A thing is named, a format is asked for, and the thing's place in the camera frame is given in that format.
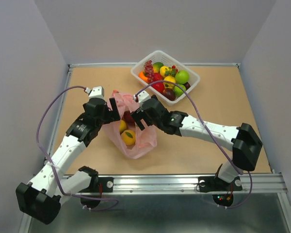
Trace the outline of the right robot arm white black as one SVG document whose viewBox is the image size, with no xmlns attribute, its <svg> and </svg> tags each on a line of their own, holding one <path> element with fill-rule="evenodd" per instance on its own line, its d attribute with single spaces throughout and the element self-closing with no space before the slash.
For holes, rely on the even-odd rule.
<svg viewBox="0 0 291 233">
<path fill-rule="evenodd" d="M 262 141 L 250 124 L 225 126 L 202 121 L 185 112 L 168 111 L 155 95 L 150 96 L 145 91 L 133 99 L 139 107 L 131 116 L 140 130 L 155 126 L 166 134 L 201 139 L 216 144 L 221 152 L 232 152 L 213 178 L 216 188 L 225 189 L 244 171 L 255 170 Z"/>
</svg>

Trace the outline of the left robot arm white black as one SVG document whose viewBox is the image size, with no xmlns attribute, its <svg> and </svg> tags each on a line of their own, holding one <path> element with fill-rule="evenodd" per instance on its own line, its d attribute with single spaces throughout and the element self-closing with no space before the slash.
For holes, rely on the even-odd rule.
<svg viewBox="0 0 291 233">
<path fill-rule="evenodd" d="M 83 105 L 82 113 L 69 127 L 55 153 L 41 171 L 28 183 L 16 188 L 20 211 L 48 225 L 58 215 L 61 206 L 71 197 L 81 196 L 82 190 L 97 191 L 98 196 L 83 196 L 97 207 L 102 201 L 102 184 L 98 172 L 87 166 L 81 167 L 72 177 L 61 180 L 72 162 L 97 136 L 102 125 L 120 120 L 114 98 L 107 103 L 104 98 L 91 98 Z"/>
</svg>

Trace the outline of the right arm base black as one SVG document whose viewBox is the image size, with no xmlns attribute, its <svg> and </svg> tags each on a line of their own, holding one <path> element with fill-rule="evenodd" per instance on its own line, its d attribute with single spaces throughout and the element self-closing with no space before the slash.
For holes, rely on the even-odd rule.
<svg viewBox="0 0 291 233">
<path fill-rule="evenodd" d="M 229 208 L 234 202 L 234 192 L 242 191 L 242 182 L 234 167 L 226 162 L 221 164 L 216 173 L 211 176 L 200 176 L 195 187 L 199 193 L 217 192 L 213 201 L 218 206 Z"/>
</svg>

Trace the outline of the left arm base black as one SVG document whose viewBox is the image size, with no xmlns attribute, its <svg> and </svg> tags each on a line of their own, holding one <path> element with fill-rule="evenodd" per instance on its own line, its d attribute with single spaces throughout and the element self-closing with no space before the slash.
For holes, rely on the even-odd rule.
<svg viewBox="0 0 291 233">
<path fill-rule="evenodd" d="M 113 192 L 113 177 L 96 177 L 94 181 L 90 181 L 90 184 L 86 188 L 82 188 L 78 193 L 87 193 L 86 196 L 90 196 L 89 193 L 94 193 L 93 198 L 102 198 L 103 194 Z M 81 205 L 90 210 L 97 210 L 97 207 L 102 204 L 101 200 L 88 200 L 80 198 Z"/>
</svg>

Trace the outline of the pink plastic bag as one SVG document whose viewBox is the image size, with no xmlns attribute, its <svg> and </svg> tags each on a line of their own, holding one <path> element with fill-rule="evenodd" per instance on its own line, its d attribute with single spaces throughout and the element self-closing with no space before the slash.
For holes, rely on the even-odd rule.
<svg viewBox="0 0 291 233">
<path fill-rule="evenodd" d="M 125 111 L 130 111 L 130 113 L 132 113 L 139 107 L 139 105 L 133 100 L 132 94 L 114 90 L 111 97 L 116 100 L 120 120 L 123 120 L 123 114 Z M 145 125 L 145 129 L 141 131 L 135 123 L 126 123 L 127 130 L 133 130 L 136 134 L 135 144 L 127 146 L 123 142 L 121 134 L 119 133 L 120 120 L 104 125 L 102 128 L 107 137 L 126 157 L 130 159 L 138 159 L 157 146 L 157 133 L 154 126 Z"/>
</svg>

